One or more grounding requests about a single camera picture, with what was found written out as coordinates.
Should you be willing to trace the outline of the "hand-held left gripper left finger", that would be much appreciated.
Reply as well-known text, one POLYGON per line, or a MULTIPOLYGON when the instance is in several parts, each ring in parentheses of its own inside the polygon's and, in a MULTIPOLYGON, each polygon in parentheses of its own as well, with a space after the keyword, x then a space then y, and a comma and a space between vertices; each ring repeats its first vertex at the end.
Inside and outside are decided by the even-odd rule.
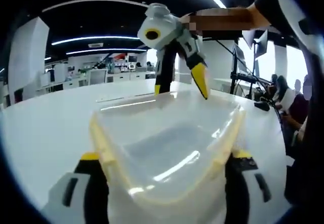
POLYGON ((74 171, 51 187, 41 213, 49 223, 109 223, 108 194, 99 155, 85 153, 74 171))

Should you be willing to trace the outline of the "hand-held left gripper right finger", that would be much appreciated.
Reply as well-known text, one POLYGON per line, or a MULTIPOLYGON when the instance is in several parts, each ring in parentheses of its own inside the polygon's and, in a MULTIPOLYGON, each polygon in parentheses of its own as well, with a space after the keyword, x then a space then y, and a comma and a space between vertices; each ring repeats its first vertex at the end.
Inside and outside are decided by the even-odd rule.
POLYGON ((230 155, 225 176, 225 223, 277 223, 291 207, 282 179, 268 176, 247 151, 230 155))

